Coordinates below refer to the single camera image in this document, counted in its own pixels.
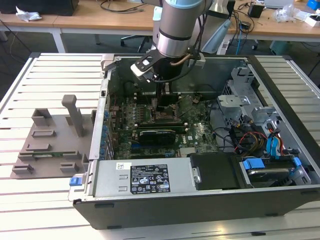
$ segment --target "office chair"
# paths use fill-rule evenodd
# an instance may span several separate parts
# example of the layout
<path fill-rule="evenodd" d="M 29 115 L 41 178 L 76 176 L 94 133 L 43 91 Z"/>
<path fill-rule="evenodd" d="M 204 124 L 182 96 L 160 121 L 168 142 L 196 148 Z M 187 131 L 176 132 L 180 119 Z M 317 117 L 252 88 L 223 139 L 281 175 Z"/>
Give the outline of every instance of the office chair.
<path fill-rule="evenodd" d="M 145 43 L 149 43 L 150 40 L 152 40 L 152 36 L 142 36 L 142 35 L 125 36 L 125 37 L 121 38 L 120 45 L 121 45 L 121 47 L 125 47 L 126 46 L 125 40 L 139 39 L 139 38 L 143 38 L 142 43 L 140 44 L 140 46 L 138 48 L 138 53 L 140 53 L 140 51 L 144 47 Z"/>

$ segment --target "warning label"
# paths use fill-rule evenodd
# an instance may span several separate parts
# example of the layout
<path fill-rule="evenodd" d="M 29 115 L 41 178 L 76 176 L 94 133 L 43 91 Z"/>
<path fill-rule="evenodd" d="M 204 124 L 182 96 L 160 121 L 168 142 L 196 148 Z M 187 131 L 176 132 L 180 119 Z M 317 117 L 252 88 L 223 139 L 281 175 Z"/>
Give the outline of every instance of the warning label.
<path fill-rule="evenodd" d="M 167 164 L 131 166 L 130 192 L 132 194 L 169 193 Z"/>

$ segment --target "blue cable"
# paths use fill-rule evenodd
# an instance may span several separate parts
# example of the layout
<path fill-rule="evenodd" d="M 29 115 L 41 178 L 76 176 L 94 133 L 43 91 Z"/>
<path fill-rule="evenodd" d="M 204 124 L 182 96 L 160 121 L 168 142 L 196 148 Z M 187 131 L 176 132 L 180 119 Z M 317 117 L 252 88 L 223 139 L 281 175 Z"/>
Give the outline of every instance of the blue cable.
<path fill-rule="evenodd" d="M 238 47 L 236 48 L 235 55 L 238 55 L 239 47 L 240 47 L 240 42 L 241 42 L 241 33 L 242 33 L 242 28 L 240 24 L 240 37 L 239 37 L 239 42 L 238 42 Z"/>

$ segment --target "floor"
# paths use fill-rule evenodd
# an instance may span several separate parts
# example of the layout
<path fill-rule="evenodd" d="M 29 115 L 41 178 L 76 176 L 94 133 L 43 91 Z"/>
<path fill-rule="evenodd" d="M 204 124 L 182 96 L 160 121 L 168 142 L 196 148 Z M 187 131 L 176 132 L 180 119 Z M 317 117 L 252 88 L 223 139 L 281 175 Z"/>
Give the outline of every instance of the floor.
<path fill-rule="evenodd" d="M 0 100 L 3 98 L 15 77 L 23 67 L 23 61 L 29 56 L 29 51 L 14 39 L 13 34 L 7 32 L 8 41 L 2 42 L 0 47 Z M 57 53 L 54 39 L 50 33 L 19 32 L 21 39 L 32 52 Z M 100 45 L 95 44 L 95 37 L 91 34 L 64 34 L 63 35 L 69 53 L 137 53 L 141 39 L 130 39 L 126 41 L 127 46 L 120 46 L 121 35 L 100 35 Z M 242 55 L 271 55 L 270 41 L 259 41 L 257 50 L 252 50 L 253 40 L 247 40 L 243 45 L 240 54 Z M 235 54 L 237 43 L 234 42 L 227 51 L 227 54 Z M 142 52 L 148 50 L 151 43 L 146 43 Z M 317 43 L 291 42 L 290 48 L 284 53 L 289 55 L 299 67 L 309 74 L 313 66 L 320 60 L 320 45 Z M 320 84 L 320 65 L 313 71 L 310 78 L 316 85 Z"/>

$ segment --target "computer case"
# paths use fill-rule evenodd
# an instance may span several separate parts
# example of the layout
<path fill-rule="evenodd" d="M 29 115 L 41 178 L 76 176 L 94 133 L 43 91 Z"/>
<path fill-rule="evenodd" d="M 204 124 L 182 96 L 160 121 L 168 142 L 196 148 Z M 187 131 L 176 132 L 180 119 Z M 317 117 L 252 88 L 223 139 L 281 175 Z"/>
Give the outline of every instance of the computer case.
<path fill-rule="evenodd" d="M 2 14 L 14 14 L 16 6 L 26 12 L 72 16 L 79 0 L 0 0 Z"/>

